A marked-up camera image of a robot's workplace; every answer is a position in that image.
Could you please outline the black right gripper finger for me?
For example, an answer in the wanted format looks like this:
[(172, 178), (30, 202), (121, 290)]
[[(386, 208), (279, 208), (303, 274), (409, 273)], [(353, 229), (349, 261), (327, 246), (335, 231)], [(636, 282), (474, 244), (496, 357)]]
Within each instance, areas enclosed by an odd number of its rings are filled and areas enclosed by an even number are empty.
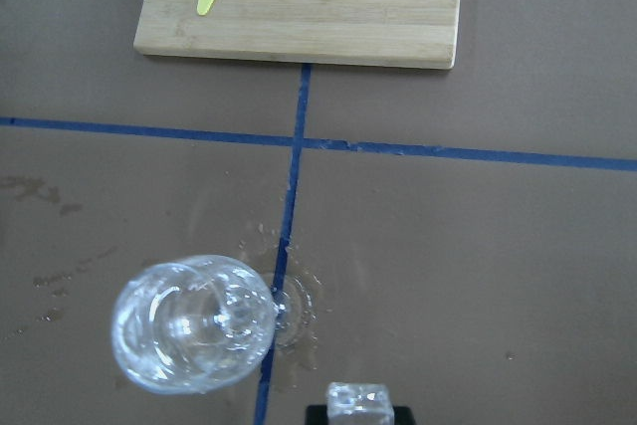
[[(396, 425), (415, 425), (415, 417), (408, 406), (394, 406), (394, 423)], [(328, 425), (327, 405), (313, 404), (306, 408), (306, 425)]]

